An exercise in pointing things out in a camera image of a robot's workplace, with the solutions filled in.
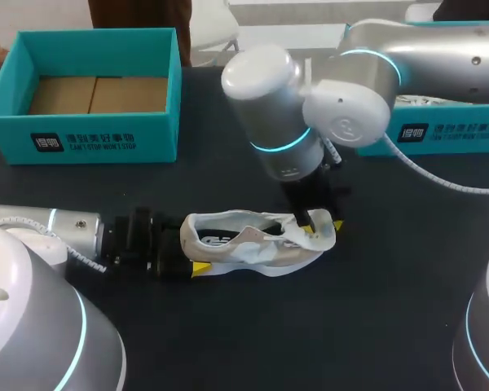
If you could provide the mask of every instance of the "cardboard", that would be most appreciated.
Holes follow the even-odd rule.
[[[29,114],[87,114],[95,83],[95,77],[41,77]]]
[[[164,112],[166,77],[99,77],[90,113]]]
[[[164,112],[166,77],[43,77],[30,115]]]

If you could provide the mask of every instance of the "white wall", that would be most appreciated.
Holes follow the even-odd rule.
[[[18,30],[91,26],[87,0],[0,0],[0,43],[5,47]]]

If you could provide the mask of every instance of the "shoe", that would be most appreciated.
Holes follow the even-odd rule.
[[[192,261],[212,264],[207,275],[237,269],[284,275],[312,263],[335,245],[330,213],[316,209],[309,214],[314,234],[299,227],[292,214],[245,210],[190,214],[181,226],[181,247]]]
[[[418,95],[399,95],[395,101],[395,106],[441,106],[448,104],[471,104],[445,100],[440,98],[430,98],[429,96]]]

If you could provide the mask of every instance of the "open cardboard box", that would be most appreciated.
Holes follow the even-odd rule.
[[[12,165],[175,161],[181,84],[174,29],[20,32],[0,150]]]

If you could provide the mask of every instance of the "robotic arm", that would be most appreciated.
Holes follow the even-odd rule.
[[[489,26],[414,27],[384,20],[353,25],[328,59],[328,75],[305,88],[284,49],[260,46],[225,67],[222,87],[267,172],[280,181],[294,212],[296,193],[316,193],[323,142],[366,147],[383,138],[406,165],[451,189],[463,187],[418,167],[385,135],[399,94],[489,103]]]

